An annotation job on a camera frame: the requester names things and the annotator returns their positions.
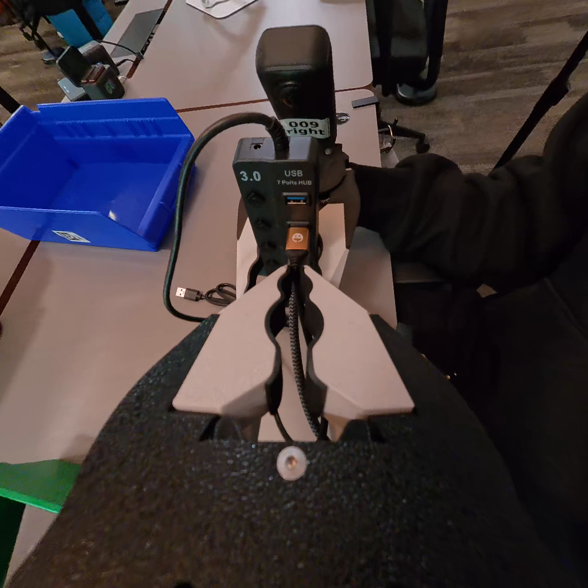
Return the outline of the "person's right forearm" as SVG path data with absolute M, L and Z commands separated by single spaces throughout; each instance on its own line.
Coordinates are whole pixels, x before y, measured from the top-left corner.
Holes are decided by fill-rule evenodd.
M 391 257 L 449 282 L 498 292 L 529 285 L 564 260 L 587 227 L 587 150 L 513 159 L 488 175 L 427 153 L 394 168 L 351 165 L 359 225 Z

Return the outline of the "black charger with red battery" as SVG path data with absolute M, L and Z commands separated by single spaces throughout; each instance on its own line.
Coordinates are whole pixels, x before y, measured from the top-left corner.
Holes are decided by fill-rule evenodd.
M 91 65 L 80 81 L 89 100 L 122 99 L 125 89 L 119 77 L 109 65 Z

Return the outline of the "person's black clothing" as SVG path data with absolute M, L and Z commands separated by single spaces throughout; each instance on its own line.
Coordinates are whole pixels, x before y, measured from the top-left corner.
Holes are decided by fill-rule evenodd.
M 560 118 L 541 155 L 587 150 L 587 95 Z M 518 497 L 557 562 L 587 587 L 587 228 L 541 279 L 396 286 L 399 322 L 448 371 L 502 455 Z

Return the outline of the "braided usb cable orange plug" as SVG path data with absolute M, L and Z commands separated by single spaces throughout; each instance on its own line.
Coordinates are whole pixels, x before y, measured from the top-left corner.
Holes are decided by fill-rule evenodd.
M 308 223 L 294 223 L 288 226 L 285 237 L 285 261 L 281 267 L 275 267 L 261 283 L 270 292 L 269 302 L 263 314 L 263 326 L 272 345 L 272 368 L 264 384 L 268 412 L 273 417 L 285 441 L 293 439 L 287 432 L 279 415 L 282 400 L 283 374 L 282 351 L 276 336 L 287 328 L 289 334 L 289 352 L 292 360 L 293 379 L 306 421 L 315 440 L 328 441 L 328 421 L 322 412 L 324 397 L 318 380 L 313 374 L 311 351 L 313 343 L 318 341 L 322 327 L 319 311 L 311 310 L 309 294 L 310 279 L 305 276 L 305 269 L 313 269 L 311 262 L 316 261 L 318 241 L 316 232 Z

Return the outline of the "black office chair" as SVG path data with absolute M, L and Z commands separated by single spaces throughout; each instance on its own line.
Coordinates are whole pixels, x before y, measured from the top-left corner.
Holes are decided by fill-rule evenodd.
M 372 85 L 418 107 L 437 96 L 448 1 L 366 1 Z

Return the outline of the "green plastic bin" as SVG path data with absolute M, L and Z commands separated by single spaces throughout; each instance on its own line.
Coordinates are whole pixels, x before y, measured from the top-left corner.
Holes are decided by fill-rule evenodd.
M 80 468 L 59 459 L 1 463 L 1 587 L 6 581 L 25 506 L 59 513 Z

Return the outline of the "chair base with castors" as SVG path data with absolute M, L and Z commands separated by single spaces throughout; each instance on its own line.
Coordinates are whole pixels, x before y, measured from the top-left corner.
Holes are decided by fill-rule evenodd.
M 394 119 L 393 122 L 379 121 L 378 135 L 382 143 L 380 152 L 392 151 L 397 138 L 415 141 L 415 151 L 418 154 L 426 153 L 430 150 L 430 144 L 425 133 L 400 125 L 398 119 Z

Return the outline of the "grey laptop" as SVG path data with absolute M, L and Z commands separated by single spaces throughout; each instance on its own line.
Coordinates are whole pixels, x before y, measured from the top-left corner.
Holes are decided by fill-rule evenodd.
M 111 50 L 110 55 L 122 58 L 138 53 L 145 46 L 163 11 L 163 8 L 159 8 L 136 13 L 116 45 L 107 46 Z

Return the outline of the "black usb hub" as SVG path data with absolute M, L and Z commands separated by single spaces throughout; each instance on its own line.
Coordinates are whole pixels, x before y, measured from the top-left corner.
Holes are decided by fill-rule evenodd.
M 245 273 L 243 295 L 260 274 L 268 276 L 287 264 L 288 230 L 308 230 L 305 263 L 318 273 L 322 239 L 319 234 L 319 141 L 311 137 L 289 140 L 285 154 L 277 154 L 271 138 L 242 138 L 233 159 L 241 200 L 256 241 L 254 261 Z

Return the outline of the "black tripod leg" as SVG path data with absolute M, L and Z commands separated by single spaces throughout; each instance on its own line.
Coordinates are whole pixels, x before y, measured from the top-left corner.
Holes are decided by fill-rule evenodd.
M 584 59 L 586 53 L 587 33 L 584 34 L 562 69 L 542 93 L 531 113 L 511 140 L 511 143 L 509 143 L 508 147 L 498 159 L 494 170 L 506 165 L 512 160 L 548 111 L 567 95 L 569 92 L 570 77 Z

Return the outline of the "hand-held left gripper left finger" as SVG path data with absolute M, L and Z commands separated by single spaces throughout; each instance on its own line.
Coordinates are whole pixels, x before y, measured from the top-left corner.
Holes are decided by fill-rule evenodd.
M 289 271 L 277 269 L 218 315 L 172 401 L 175 410 L 244 422 L 269 413 L 292 441 L 278 414 L 283 372 L 276 339 L 288 321 Z

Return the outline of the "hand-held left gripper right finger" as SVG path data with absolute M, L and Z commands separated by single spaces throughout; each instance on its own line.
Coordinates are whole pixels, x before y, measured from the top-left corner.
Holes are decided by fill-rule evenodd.
M 299 270 L 306 389 L 313 416 L 339 440 L 354 420 L 410 414 L 415 404 L 371 315 L 308 266 Z

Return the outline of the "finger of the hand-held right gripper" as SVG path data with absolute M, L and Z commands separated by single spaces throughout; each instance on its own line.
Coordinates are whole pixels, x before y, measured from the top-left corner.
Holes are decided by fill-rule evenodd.
M 341 185 L 325 203 L 320 204 L 319 210 L 319 235 L 322 239 L 319 267 L 322 276 L 337 288 L 341 285 L 359 212 L 360 194 L 355 172 L 346 171 Z
M 236 292 L 245 293 L 251 268 L 258 260 L 258 246 L 243 201 L 239 202 L 236 249 Z

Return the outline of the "blue chair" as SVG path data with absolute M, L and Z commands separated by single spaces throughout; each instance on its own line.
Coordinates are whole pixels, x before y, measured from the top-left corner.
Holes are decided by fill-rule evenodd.
M 39 6 L 43 6 L 43 16 L 72 47 L 102 40 L 114 25 L 103 1 L 40 1 Z

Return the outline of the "blue plastic bin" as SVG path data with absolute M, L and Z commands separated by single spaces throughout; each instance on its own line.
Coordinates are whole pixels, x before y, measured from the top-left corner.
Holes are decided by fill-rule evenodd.
M 1 229 L 156 252 L 193 143 L 163 98 L 21 106 L 1 127 Z

